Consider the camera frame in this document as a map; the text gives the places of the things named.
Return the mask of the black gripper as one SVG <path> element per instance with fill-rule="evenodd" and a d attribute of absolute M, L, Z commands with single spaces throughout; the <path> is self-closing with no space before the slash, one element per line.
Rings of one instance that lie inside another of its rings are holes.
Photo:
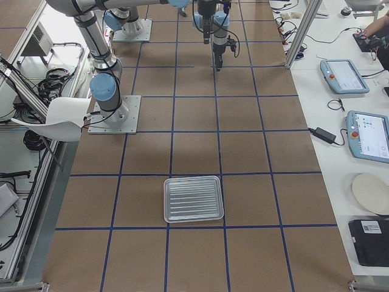
<path fill-rule="evenodd" d="M 219 44 L 213 44 L 212 49 L 213 49 L 213 54 L 215 58 L 215 69 L 216 71 L 220 71 L 222 66 L 223 66 L 223 60 L 222 60 L 222 55 L 225 52 L 225 44 L 219 45 Z"/>
<path fill-rule="evenodd" d="M 202 16 L 203 20 L 203 43 L 209 44 L 210 41 L 210 32 L 212 28 L 212 15 L 209 13 L 206 13 Z"/>

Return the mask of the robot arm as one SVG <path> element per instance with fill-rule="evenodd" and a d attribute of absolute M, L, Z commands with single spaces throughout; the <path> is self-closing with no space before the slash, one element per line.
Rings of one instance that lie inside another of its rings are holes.
<path fill-rule="evenodd" d="M 120 93 L 122 62 L 107 44 L 98 24 L 95 11 L 104 11 L 104 22 L 112 30 L 121 30 L 125 24 L 136 23 L 137 8 L 141 5 L 170 5 L 184 8 L 188 1 L 48 1 L 53 9 L 74 19 L 92 55 L 92 64 L 97 75 L 90 82 L 90 90 L 100 107 L 100 116 L 106 123 L 122 123 L 129 115 L 128 106 Z M 195 1 L 193 24 L 202 33 L 204 43 L 212 35 L 221 34 L 216 41 L 216 68 L 222 68 L 229 25 L 230 1 Z"/>
<path fill-rule="evenodd" d="M 230 1 L 193 1 L 193 25 L 202 33 L 204 44 L 212 42 L 215 67 L 223 66 L 222 55 L 227 47 L 236 51 L 236 41 L 228 34 Z M 114 41 L 141 42 L 150 40 L 151 19 L 140 19 L 136 6 L 109 9 L 103 14 L 103 22 L 111 29 Z"/>

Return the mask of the operator hand at desk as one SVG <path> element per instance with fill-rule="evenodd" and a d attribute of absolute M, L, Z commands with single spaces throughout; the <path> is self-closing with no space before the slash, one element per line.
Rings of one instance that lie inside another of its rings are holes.
<path fill-rule="evenodd" d="M 363 34 L 366 37 L 370 37 L 375 33 L 377 33 L 378 31 L 380 31 L 383 28 L 383 26 L 384 25 L 381 22 L 379 22 L 379 20 L 376 20 L 364 29 Z"/>

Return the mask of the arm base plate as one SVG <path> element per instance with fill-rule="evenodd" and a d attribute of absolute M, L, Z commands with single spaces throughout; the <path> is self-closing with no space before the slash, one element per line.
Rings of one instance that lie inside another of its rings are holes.
<path fill-rule="evenodd" d="M 89 134 L 136 134 L 139 121 L 141 96 L 121 96 L 122 104 L 111 116 L 111 113 L 101 111 L 97 102 L 94 111 L 100 114 L 92 115 Z"/>
<path fill-rule="evenodd" d="M 114 33 L 113 42 L 117 43 L 147 43 L 150 41 L 152 19 L 137 19 L 127 22 L 121 30 Z"/>

